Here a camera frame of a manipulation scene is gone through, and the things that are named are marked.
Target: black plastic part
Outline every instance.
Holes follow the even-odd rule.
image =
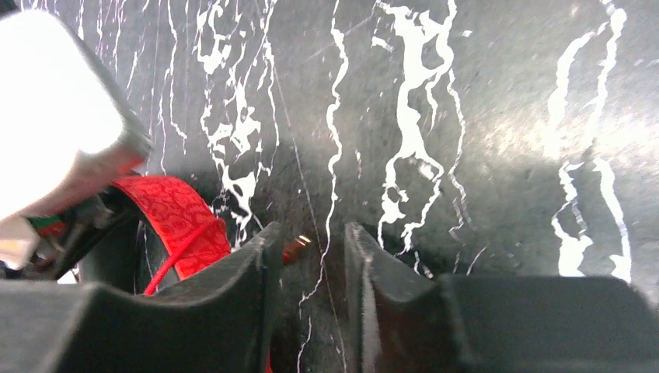
[[[273,223],[155,296],[100,284],[0,281],[0,370],[262,372],[283,242]]]
[[[14,0],[0,0],[0,16],[18,10]]]
[[[656,372],[659,322],[626,283],[415,274],[346,227],[351,372]]]
[[[107,235],[117,229],[117,227],[126,224],[127,219],[130,217],[131,216],[128,213],[120,212],[113,217],[111,223],[103,229],[98,229],[93,226],[87,227],[76,240],[73,247],[69,248],[57,259],[52,278],[57,280],[64,276],[71,270],[71,268],[75,267],[76,263],[82,260],[91,249],[95,248],[105,240]]]
[[[126,218],[78,262],[80,282],[100,282],[134,293],[139,220]]]

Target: red fabric strap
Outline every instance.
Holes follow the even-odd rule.
[[[180,280],[231,253],[224,221],[217,219],[199,194],[182,180],[170,176],[125,176],[113,184],[144,213],[169,256],[180,256],[174,264]],[[209,226],[195,232],[203,225]]]

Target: white veining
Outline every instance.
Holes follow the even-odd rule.
[[[146,2],[144,8],[142,9],[142,12],[144,12],[147,9],[150,2],[151,2],[150,0],[148,0]],[[158,1],[158,9],[160,9],[161,5],[162,5],[162,1]],[[155,39],[156,40],[160,40],[160,14],[161,13],[158,12],[158,17],[156,18],[156,23],[155,23]],[[151,139],[154,138],[154,134],[153,134],[153,121],[154,121],[153,120],[153,106],[154,106],[154,101],[155,101],[155,75],[156,75],[156,72],[157,72],[157,69],[155,68],[155,66],[157,65],[157,62],[158,62],[158,45],[160,45],[160,43],[156,42],[155,46],[154,46],[153,65],[152,65],[152,70],[153,70],[152,77],[153,78],[152,78],[152,83],[151,83],[151,87],[150,87],[151,88],[151,102],[148,106],[148,108],[149,108],[149,112],[148,112],[148,135]],[[164,165],[163,165],[163,163],[164,163],[164,154],[165,154],[165,152],[163,151],[163,158],[160,159],[160,167],[161,167],[163,173],[165,172]],[[152,156],[152,154],[151,154],[151,152],[149,152],[149,154],[147,156],[147,159],[146,159],[146,162],[145,162],[145,175],[148,175],[150,173],[148,165],[151,163],[151,156]]]
[[[599,27],[598,27],[598,36],[600,36],[601,33],[603,33],[604,30],[606,30],[606,25],[608,25],[608,22],[603,22],[601,25],[599,25]]]
[[[354,156],[357,158],[357,179],[361,179],[361,153],[355,149]]]
[[[302,345],[300,346],[300,351],[298,351],[298,373],[302,373],[302,354],[305,352],[305,347],[307,343],[311,340],[311,317],[309,317],[309,331],[307,332],[307,339],[302,342]]]
[[[433,278],[434,274],[430,270],[430,268],[426,267],[425,264],[421,263],[421,258],[419,257],[419,252],[415,251],[414,252],[414,272],[417,272],[417,274],[421,274],[421,271],[423,271],[423,275],[426,278]]]
[[[452,201],[453,204],[453,209],[455,210],[455,216],[458,218],[458,224],[454,225],[448,230],[448,234],[453,237],[455,241],[462,242],[462,240],[458,237],[458,234],[456,233],[457,231],[460,230],[465,225],[465,219],[462,216],[462,211],[460,210],[460,206],[458,205],[458,198],[453,198]]]
[[[632,282],[632,249],[629,244],[629,233],[627,225],[625,224],[625,215],[622,213],[622,208],[615,197],[613,184],[615,182],[615,174],[611,169],[611,165],[604,159],[596,158],[593,163],[595,164],[594,171],[601,173],[600,191],[604,197],[606,206],[611,211],[615,224],[620,231],[620,243],[622,245],[622,255],[611,255],[609,258],[615,264],[615,269],[611,275],[621,280],[626,281],[628,284]]]
[[[472,274],[472,270],[473,270],[474,265],[476,265],[476,261],[478,260],[478,258],[480,258],[481,255],[483,255],[483,253],[485,253],[485,250],[486,250],[486,249],[487,249],[487,246],[484,246],[484,247],[483,247],[483,248],[482,248],[482,249],[476,254],[476,256],[474,256],[474,260],[472,260],[471,264],[469,265],[469,268],[467,268],[467,276],[469,276],[470,274]]]
[[[373,47],[382,47],[385,48],[385,50],[387,50],[388,52],[393,52],[393,47],[389,45],[389,43],[376,36],[373,36],[371,38],[371,48]]]
[[[164,95],[160,92],[159,108],[158,108],[158,126],[162,128],[162,154],[160,155],[160,169],[163,175],[167,175],[165,170],[165,152],[167,150],[167,130],[165,129],[165,117],[162,115],[162,100]]]
[[[456,274],[458,273],[458,265],[460,264],[460,255],[462,254],[461,251],[458,251],[457,254],[455,254],[455,262],[453,262],[453,273]]]
[[[213,133],[210,133],[205,123],[202,128],[208,137],[211,157],[220,173],[222,187],[224,188],[223,193],[230,193],[242,211],[241,213],[231,212],[232,219],[238,226],[237,236],[232,238],[235,241],[234,247],[236,249],[239,249],[241,244],[249,238],[248,224],[251,221],[254,221],[259,227],[263,227],[256,215],[254,215],[250,207],[250,202],[256,194],[256,185],[261,176],[269,176],[271,174],[274,153],[280,143],[279,127],[276,120],[276,106],[272,91],[274,84],[274,56],[272,54],[272,46],[268,40],[270,20],[276,2],[277,0],[265,2],[259,23],[260,31],[263,33],[260,39],[247,37],[248,31],[241,28],[247,22],[244,22],[243,14],[239,11],[237,5],[235,6],[235,10],[230,7],[229,0],[224,0],[223,2],[218,1],[212,4],[208,10],[200,10],[197,14],[197,45],[194,48],[197,52],[197,60],[204,66],[207,75],[212,76],[218,68],[222,68],[222,71],[228,74],[225,88],[229,95],[223,103],[227,113],[232,113],[235,119],[229,121],[227,115],[226,120],[219,120],[218,128]],[[216,19],[224,15],[229,17],[228,21],[234,24],[235,27],[227,34],[220,34],[215,29],[215,22]],[[210,54],[202,53],[201,34],[204,32],[205,27],[211,30],[213,36],[213,45]],[[249,27],[252,31],[256,29],[251,22],[249,22]],[[246,53],[250,49],[247,47],[247,44],[253,42],[253,40],[260,42],[259,48],[256,54],[250,56],[251,59],[248,59],[246,58]],[[232,53],[237,54],[238,58],[231,64],[228,64]],[[258,76],[256,90],[259,92],[261,89],[265,89],[270,102],[270,109],[272,110],[272,125],[274,126],[275,133],[273,154],[267,161],[263,158],[262,124],[254,118],[256,107],[249,104],[247,93],[247,89],[252,84],[250,78],[252,78],[253,68],[259,64],[259,61],[263,63],[263,70]],[[207,77],[208,92],[205,93],[207,96],[207,105],[203,115],[203,118],[205,118],[204,121],[208,120],[211,116],[210,90]],[[253,134],[259,135],[256,144],[253,144],[249,139]],[[238,152],[232,161],[227,159],[228,145],[232,145]],[[247,156],[248,154],[256,156],[256,169],[249,171],[246,175],[232,177],[232,173],[230,172],[232,166],[242,156]]]
[[[409,251],[412,248],[413,230],[425,224],[426,216],[433,203],[439,198],[439,186],[441,177],[444,175],[444,167],[435,159],[427,154],[424,145],[424,139],[419,128],[419,119],[421,114],[410,106],[409,93],[413,89],[418,89],[422,85],[426,90],[428,104],[432,108],[433,125],[437,119],[438,103],[432,95],[432,89],[437,85],[442,75],[446,74],[453,63],[453,50],[448,46],[448,35],[453,26],[453,19],[457,13],[455,0],[448,1],[448,16],[444,23],[440,24],[430,18],[428,11],[418,13],[412,12],[406,6],[391,6],[384,2],[378,1],[376,5],[386,14],[393,16],[392,28],[398,37],[403,39],[403,77],[398,91],[396,105],[397,124],[402,135],[402,143],[399,151],[387,161],[385,167],[385,184],[384,193],[382,194],[382,210],[384,214],[378,222],[378,242],[384,247],[382,238],[383,225],[393,224],[399,219],[405,218],[399,209],[401,202],[407,201],[405,190],[401,190],[396,183],[396,161],[400,159],[413,159],[415,163],[423,167],[426,176],[432,176],[433,193],[428,198],[427,203],[421,209],[419,221],[408,222],[405,224],[403,233],[404,247],[400,253]],[[433,69],[424,66],[421,56],[426,43],[436,38],[435,51],[443,59],[442,64]],[[389,193],[397,194],[392,199]]]
[[[85,0],[80,0],[80,9],[78,10],[78,37],[80,40],[85,39],[85,31],[82,29],[82,14],[85,12]]]
[[[183,139],[183,155],[185,155],[185,143],[187,140],[187,135],[174,121],[174,58],[176,58],[176,49],[179,44],[179,34],[176,32],[174,21],[172,19],[172,0],[167,0],[167,22],[169,23],[169,30],[172,32],[172,36],[174,37],[174,46],[172,48],[172,55],[169,58],[169,67],[165,70],[165,82],[167,82],[167,79],[169,79],[169,124],[174,127],[176,133]]]
[[[607,12],[612,9],[610,6],[612,6],[612,3],[608,2]],[[612,35],[611,38],[606,42],[606,58],[601,63],[601,72],[598,75],[598,94],[597,97],[592,100],[594,109],[588,118],[588,127],[586,135],[584,136],[584,140],[586,141],[586,144],[583,145],[584,148],[591,147],[594,144],[594,140],[596,138],[598,123],[601,118],[601,114],[604,111],[604,105],[608,97],[606,80],[608,78],[609,72],[611,72],[611,70],[615,67],[615,57],[618,52],[618,45],[616,44],[616,41],[622,35],[622,28],[625,26],[626,20],[627,13],[625,13],[624,10],[615,9],[615,7],[611,10],[609,25],[611,27]]]
[[[558,259],[558,272],[561,276],[567,277],[583,277],[584,274],[579,270],[581,262],[584,260],[584,252],[586,248],[593,244],[590,237],[585,235],[582,228],[579,237],[575,238],[567,234],[563,230],[563,226],[559,222],[559,214],[568,206],[573,206],[573,211],[578,211],[577,206],[577,188],[572,184],[573,179],[568,174],[569,171],[579,169],[583,163],[572,165],[565,162],[559,169],[559,179],[565,191],[565,203],[563,206],[552,216],[552,227],[554,234],[561,240],[559,248]]]
[[[467,131],[467,123],[465,120],[465,115],[462,114],[462,104],[460,102],[460,96],[458,93],[453,89],[453,83],[455,82],[455,74],[453,73],[453,69],[448,70],[448,84],[446,85],[446,91],[448,92],[449,95],[453,98],[453,102],[455,104],[455,112],[456,115],[458,116],[458,123],[460,124],[460,138],[458,139],[458,148],[456,150],[455,154],[455,161],[453,162],[453,166],[448,170],[448,179],[451,180],[451,183],[453,184],[453,187],[458,190],[460,193],[460,206],[462,207],[462,213],[460,213],[460,208],[457,208],[456,211],[458,212],[458,225],[454,226],[451,228],[450,233],[455,234],[455,230],[460,229],[462,225],[464,224],[463,220],[463,215],[464,219],[466,219],[467,224],[474,228],[473,221],[471,217],[469,216],[469,212],[467,211],[467,192],[465,190],[465,187],[458,181],[458,178],[455,177],[455,171],[460,165],[460,160],[462,159],[462,144],[465,142],[465,133]]]
[[[117,78],[117,69],[119,66],[119,57],[117,56],[117,48],[119,47],[119,38],[121,37],[121,21],[124,20],[124,5],[126,0],[121,0],[121,3],[115,7],[114,18],[117,21],[117,35],[114,38],[114,49],[112,50],[112,59],[114,61],[114,78]]]
[[[318,275],[318,280],[316,281],[316,285],[314,286],[313,290],[310,291],[308,294],[302,295],[302,299],[298,303],[298,307],[300,308],[300,310],[302,310],[302,303],[309,300],[318,291],[318,287],[320,286],[321,282],[323,281],[323,278],[325,277],[325,257],[327,253],[330,251],[330,245],[332,242],[331,221],[334,215],[334,209],[336,208],[336,202],[339,200],[339,196],[336,194],[337,176],[334,170],[334,166],[336,165],[337,162],[341,160],[341,157],[343,156],[343,144],[341,143],[341,140],[339,138],[339,132],[334,123],[335,113],[341,106],[341,95],[337,92],[336,89],[339,86],[339,84],[343,81],[343,78],[345,78],[348,68],[350,67],[350,61],[348,60],[346,47],[345,44],[343,43],[343,39],[345,35],[341,31],[339,31],[336,27],[336,11],[339,8],[339,3],[340,0],[336,0],[336,2],[334,3],[334,11],[332,14],[332,28],[330,30],[330,33],[332,35],[332,38],[334,39],[334,43],[336,44],[336,47],[339,49],[341,66],[339,67],[339,71],[337,72],[336,78],[334,79],[334,82],[332,84],[332,97],[334,98],[334,102],[327,107],[327,111],[325,115],[327,128],[329,129],[329,132],[331,133],[332,141],[336,146],[336,154],[332,155],[332,157],[329,159],[329,162],[327,164],[327,169],[329,171],[329,174],[332,176],[332,189],[330,195],[331,202],[329,206],[329,212],[327,214],[327,219],[325,220],[325,232],[327,234],[327,243],[325,245],[325,249],[322,251],[320,255],[320,273]],[[342,345],[341,350],[343,350],[343,337],[341,337],[341,345]],[[341,356],[343,358],[343,371],[347,371],[347,362],[345,355],[341,354]]]
[[[570,66],[577,52],[594,36],[589,31],[578,37],[567,46],[556,63],[556,89],[549,96],[547,109],[549,110],[549,123],[547,126],[547,138],[545,139],[545,157],[549,159],[560,158],[560,139],[556,136],[558,127],[565,118],[565,107],[567,105],[567,88],[570,84]]]
[[[99,35],[99,43],[96,45],[96,55],[103,59],[103,7],[99,6],[99,15],[96,17],[96,33]]]
[[[133,53],[133,63],[131,64],[131,73],[128,75],[128,82],[126,83],[126,94],[128,97],[130,97],[132,93],[131,83],[133,82],[135,68],[138,66],[138,60],[142,56],[142,53],[144,53],[144,44],[142,44],[139,54],[137,51]]]

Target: black marble surface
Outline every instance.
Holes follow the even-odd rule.
[[[342,224],[420,275],[612,275],[659,302],[652,0],[54,0],[236,247],[273,220],[276,371],[344,371]]]

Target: cable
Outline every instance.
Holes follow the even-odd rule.
[[[217,224],[220,221],[218,219],[214,219],[211,221],[208,221],[204,223],[201,227],[197,228],[194,232],[188,236],[188,238],[181,243],[181,246],[178,248],[177,251],[172,253],[172,255],[167,258],[167,260],[160,266],[158,269],[158,272],[155,273],[151,281],[149,281],[148,286],[145,289],[144,295],[146,296],[151,296],[155,292],[155,290],[158,288],[158,284],[160,284],[160,281],[165,277],[167,272],[169,272],[174,265],[176,265],[176,262],[179,261],[181,256],[185,253],[185,251],[192,246],[194,241],[199,238],[200,235],[202,235],[204,232],[206,232],[207,229],[209,229],[213,224]]]

